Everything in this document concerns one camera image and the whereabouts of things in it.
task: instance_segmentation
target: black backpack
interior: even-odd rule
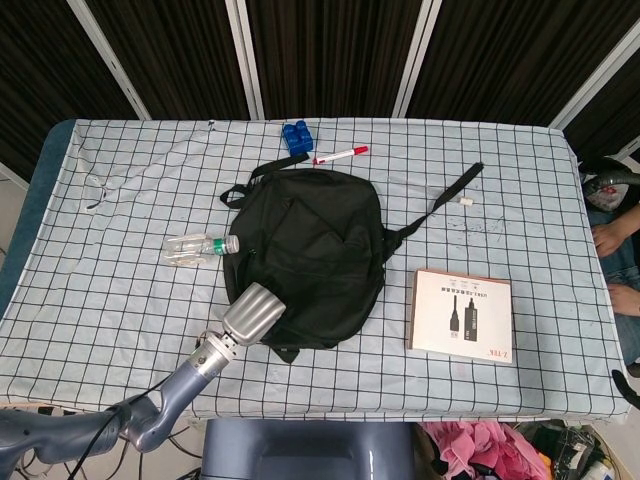
[[[333,348],[360,330],[384,285],[385,261],[428,216],[388,230],[367,180],[319,168],[282,170],[308,158],[301,154],[262,165],[247,185],[220,197],[240,209],[229,230],[238,236],[240,252],[223,257],[229,301],[258,282],[284,302],[286,311],[262,343],[287,363],[301,348]],[[482,167],[473,165],[430,213]],[[232,192],[243,196],[230,199]]]

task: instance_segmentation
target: table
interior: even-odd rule
[[[447,204],[387,262],[386,287],[359,334],[333,350],[303,351],[292,366],[263,345],[240,352],[187,414],[625,417],[609,378],[622,369],[613,313],[562,132],[405,119],[307,124],[318,154],[370,146],[368,156],[322,168],[371,180],[390,228],[419,217],[482,161],[464,191],[474,204]],[[170,267],[159,260],[162,239],[223,235],[235,212],[220,193],[287,156],[281,128],[76,121],[0,323],[0,402],[96,410],[173,371],[196,337],[219,325],[228,301],[221,262]],[[413,272],[424,267],[511,280],[512,365],[406,350]]]

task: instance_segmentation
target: dark curtain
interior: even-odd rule
[[[640,52],[565,128],[578,157],[612,155],[640,135]]]
[[[3,2],[0,66],[0,161],[27,181],[56,123],[137,118],[65,0]]]
[[[419,0],[249,0],[267,118],[389,117]]]
[[[224,0],[87,4],[153,118],[249,118]]]
[[[636,0],[444,0],[407,116],[546,126],[638,18]]]

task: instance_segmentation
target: pink fabric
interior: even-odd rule
[[[476,476],[470,463],[491,467],[502,480],[549,480],[548,470],[525,438],[498,422],[426,422],[422,428],[449,463],[447,480],[459,473]]]

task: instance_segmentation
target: blue toy brick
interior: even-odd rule
[[[291,155],[313,150],[313,139],[304,120],[299,120],[295,125],[286,124],[282,127],[282,136],[287,143]]]

